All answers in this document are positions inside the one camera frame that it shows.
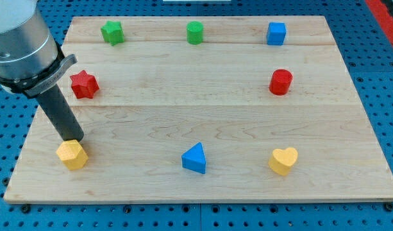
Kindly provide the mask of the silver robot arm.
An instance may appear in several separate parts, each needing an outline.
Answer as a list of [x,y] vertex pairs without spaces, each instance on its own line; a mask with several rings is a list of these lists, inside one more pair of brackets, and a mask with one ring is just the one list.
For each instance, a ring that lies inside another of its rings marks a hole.
[[37,0],[0,0],[0,84],[8,92],[35,98],[76,62],[62,53]]

